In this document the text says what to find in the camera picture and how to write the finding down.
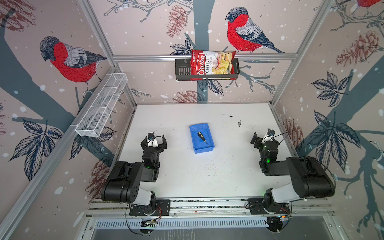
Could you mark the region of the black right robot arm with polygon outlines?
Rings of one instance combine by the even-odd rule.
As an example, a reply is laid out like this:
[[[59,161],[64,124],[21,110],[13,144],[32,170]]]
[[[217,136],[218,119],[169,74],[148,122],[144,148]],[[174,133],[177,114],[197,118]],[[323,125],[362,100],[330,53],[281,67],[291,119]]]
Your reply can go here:
[[[263,196],[277,203],[334,194],[315,159],[284,158],[285,152],[272,141],[253,147],[245,137],[220,140],[200,154],[172,144],[163,154],[155,191],[164,198]]]

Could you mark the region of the black yellow screwdriver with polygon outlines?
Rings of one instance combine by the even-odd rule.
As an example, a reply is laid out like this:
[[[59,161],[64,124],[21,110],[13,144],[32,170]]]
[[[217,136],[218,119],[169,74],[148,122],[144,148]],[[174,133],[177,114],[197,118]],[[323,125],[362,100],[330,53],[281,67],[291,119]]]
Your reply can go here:
[[[199,138],[208,146],[210,147],[210,145],[208,144],[207,140],[205,139],[204,135],[201,133],[201,132],[197,132]]]

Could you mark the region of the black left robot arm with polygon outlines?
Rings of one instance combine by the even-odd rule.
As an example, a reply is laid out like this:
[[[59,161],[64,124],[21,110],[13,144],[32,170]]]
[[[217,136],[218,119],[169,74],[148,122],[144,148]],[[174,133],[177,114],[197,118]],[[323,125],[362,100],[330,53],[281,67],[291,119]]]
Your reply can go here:
[[[148,135],[141,142],[142,161],[119,161],[111,170],[101,189],[101,199],[142,207],[156,207],[156,195],[140,187],[142,182],[154,183],[160,173],[160,153],[167,149],[165,136]]]

